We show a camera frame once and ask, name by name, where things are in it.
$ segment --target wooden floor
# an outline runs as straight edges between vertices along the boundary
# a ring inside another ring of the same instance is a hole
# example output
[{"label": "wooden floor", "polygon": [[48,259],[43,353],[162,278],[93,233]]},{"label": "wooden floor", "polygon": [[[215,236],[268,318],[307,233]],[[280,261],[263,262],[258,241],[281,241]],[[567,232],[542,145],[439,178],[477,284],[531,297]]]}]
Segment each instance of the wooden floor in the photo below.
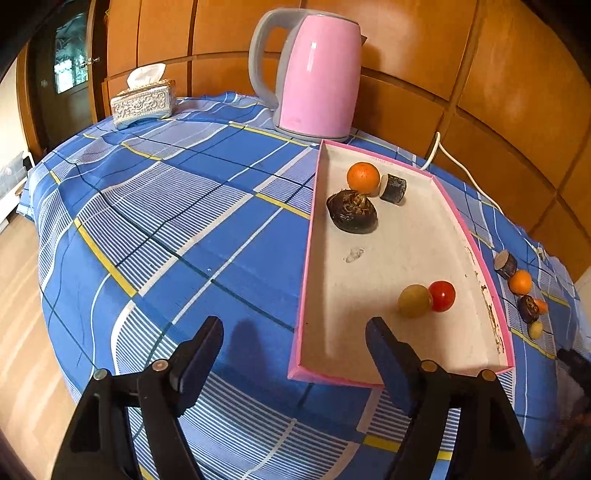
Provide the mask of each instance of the wooden floor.
[{"label": "wooden floor", "polygon": [[[0,430],[42,480],[51,477],[74,402],[41,314],[37,254],[33,223],[13,217],[0,233]],[[9,447],[0,445],[0,458]]]}]

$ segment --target door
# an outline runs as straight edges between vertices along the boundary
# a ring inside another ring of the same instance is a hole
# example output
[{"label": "door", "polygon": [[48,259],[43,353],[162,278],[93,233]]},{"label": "door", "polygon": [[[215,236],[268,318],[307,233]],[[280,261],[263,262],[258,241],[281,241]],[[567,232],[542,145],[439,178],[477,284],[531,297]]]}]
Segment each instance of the door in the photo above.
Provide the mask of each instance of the door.
[{"label": "door", "polygon": [[110,0],[92,0],[86,25],[88,97],[92,122],[105,118],[103,82],[107,77],[107,11]]},{"label": "door", "polygon": [[54,14],[31,43],[36,93],[47,149],[92,124],[86,57],[90,0],[72,0]]}]

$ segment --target cable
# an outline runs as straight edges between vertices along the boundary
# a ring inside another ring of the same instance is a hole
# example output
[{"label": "cable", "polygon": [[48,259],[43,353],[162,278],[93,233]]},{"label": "cable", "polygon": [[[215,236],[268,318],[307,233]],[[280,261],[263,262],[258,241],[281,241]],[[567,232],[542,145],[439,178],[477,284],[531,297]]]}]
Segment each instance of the cable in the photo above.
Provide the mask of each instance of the cable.
[{"label": "cable", "polygon": [[423,165],[421,167],[421,170],[427,170],[429,168],[429,165],[431,164],[431,162],[435,158],[435,153],[437,152],[437,147],[439,146],[440,143],[441,143],[441,133],[435,132],[435,144],[433,145],[433,149],[431,150],[431,153],[427,157],[427,161],[425,162],[425,165]]},{"label": "cable", "polygon": [[486,197],[497,208],[497,210],[499,210],[504,215],[503,210],[501,209],[501,207],[499,207],[499,204],[497,202],[495,202],[492,198],[490,198],[486,193],[484,193],[484,191],[476,183],[476,180],[474,180],[474,178],[472,177],[472,175],[470,175],[470,172],[468,171],[468,169],[464,165],[462,165],[460,162],[458,162],[455,158],[453,158],[447,152],[447,150],[445,148],[443,148],[443,145],[441,145],[441,134],[439,132],[436,132],[435,133],[435,144],[433,145],[433,149],[431,149],[431,153],[427,157],[427,161],[425,162],[425,165],[423,165],[421,167],[421,170],[428,169],[429,165],[433,162],[433,159],[435,158],[435,153],[437,152],[437,148],[440,148],[441,151],[447,156],[447,158],[449,158],[458,167],[460,167],[466,173],[466,175],[468,175],[468,178],[470,179],[470,181],[472,182],[472,184],[474,185],[474,187],[476,188],[476,190],[478,190],[478,192],[483,197]]}]

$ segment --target screw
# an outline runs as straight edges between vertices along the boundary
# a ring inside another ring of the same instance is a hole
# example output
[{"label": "screw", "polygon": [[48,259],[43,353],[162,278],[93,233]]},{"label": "screw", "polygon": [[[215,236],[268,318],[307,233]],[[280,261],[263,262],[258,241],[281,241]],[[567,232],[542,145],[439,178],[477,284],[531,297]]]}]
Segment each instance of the screw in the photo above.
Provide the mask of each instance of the screw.
[{"label": "screw", "polygon": [[487,382],[495,381],[496,374],[492,370],[483,370],[480,373],[482,374],[482,378],[484,378]]},{"label": "screw", "polygon": [[425,372],[433,373],[437,370],[437,364],[433,360],[425,360],[421,363],[421,368],[425,370]]},{"label": "screw", "polygon": [[152,364],[152,369],[155,372],[161,372],[163,370],[166,370],[168,368],[168,362],[166,360],[156,360],[153,364]]},{"label": "screw", "polygon": [[99,368],[93,375],[92,377],[95,380],[103,380],[103,378],[105,378],[107,376],[107,370],[105,370],[104,368]]}]

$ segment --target green fruit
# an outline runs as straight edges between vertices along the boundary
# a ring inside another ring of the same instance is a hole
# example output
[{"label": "green fruit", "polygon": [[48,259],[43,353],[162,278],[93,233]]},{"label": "green fruit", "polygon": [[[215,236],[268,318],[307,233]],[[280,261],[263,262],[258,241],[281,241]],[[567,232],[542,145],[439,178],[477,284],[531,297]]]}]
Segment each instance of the green fruit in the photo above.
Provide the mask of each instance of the green fruit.
[{"label": "green fruit", "polygon": [[528,333],[530,334],[530,338],[532,340],[537,340],[544,333],[544,324],[539,320],[531,322]]},{"label": "green fruit", "polygon": [[403,317],[410,319],[425,315],[431,310],[433,297],[424,285],[409,285],[398,297],[398,311]]}]

